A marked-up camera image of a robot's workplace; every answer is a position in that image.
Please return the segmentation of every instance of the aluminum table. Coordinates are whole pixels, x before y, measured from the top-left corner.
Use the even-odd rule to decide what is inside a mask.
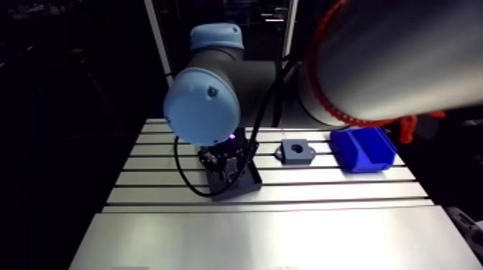
[[[347,174],[328,135],[261,130],[262,189],[212,202],[175,170],[165,120],[148,119],[70,269],[483,269],[399,156],[384,172]],[[281,139],[309,140],[316,158],[282,165],[273,156]],[[207,190],[197,151],[182,142],[180,162]]]

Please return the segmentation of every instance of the blue plastic bin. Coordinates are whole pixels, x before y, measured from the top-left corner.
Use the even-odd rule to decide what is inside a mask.
[[[380,128],[331,132],[336,158],[348,172],[379,172],[394,163],[396,147]]]

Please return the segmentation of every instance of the metal workbench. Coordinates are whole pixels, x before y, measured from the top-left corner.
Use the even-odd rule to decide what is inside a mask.
[[[212,202],[175,171],[165,121],[148,119],[70,269],[483,269],[401,158],[384,172],[347,174],[328,135],[261,130],[254,162],[262,189]],[[281,165],[272,155],[281,139],[309,140],[316,158]],[[179,146],[186,175],[202,190],[196,152]]]

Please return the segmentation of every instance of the light blue joint cover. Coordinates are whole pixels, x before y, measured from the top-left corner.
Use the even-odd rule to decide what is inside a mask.
[[[191,30],[191,49],[202,47],[233,47],[244,49],[242,30],[236,24],[202,24]]]
[[[227,140],[240,122],[240,105],[231,86],[199,67],[186,68],[176,76],[164,113],[176,135],[200,146]]]

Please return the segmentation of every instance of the black cable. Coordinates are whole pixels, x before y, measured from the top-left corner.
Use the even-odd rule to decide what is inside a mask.
[[[272,85],[270,88],[268,88],[268,91],[265,93],[265,96],[263,98],[262,103],[260,104],[257,117],[255,119],[255,123],[253,125],[253,130],[252,130],[252,135],[250,136],[250,140],[248,143],[247,147],[247,154],[244,155],[244,160],[242,161],[243,166],[241,166],[241,169],[236,172],[236,175],[234,177],[234,180],[228,183],[224,188],[222,188],[219,191],[212,192],[212,193],[205,193],[201,192],[194,187],[190,180],[186,177],[185,173],[183,172],[183,169],[181,168],[180,165],[180,159],[178,156],[178,142],[180,140],[180,137],[176,136],[175,137],[175,144],[174,144],[174,149],[175,149],[175,163],[176,163],[176,169],[178,169],[178,172],[180,173],[181,178],[185,182],[186,186],[193,191],[195,194],[201,197],[215,197],[220,194],[225,193],[227,190],[229,190],[233,185],[235,185],[238,181],[240,176],[242,175],[242,172],[244,171],[245,167],[248,165],[248,162],[252,159],[254,156],[254,147],[256,144],[256,138],[258,135],[258,131],[260,129],[260,125],[262,124],[263,116],[265,114],[265,110],[267,109],[268,103],[270,101],[270,98],[273,96],[275,91],[277,90],[278,87],[280,87],[284,81],[285,76],[292,70],[292,68],[295,66],[297,63],[297,60],[295,57],[291,57],[291,59],[288,60],[287,65],[277,74],[277,77],[273,81]]]

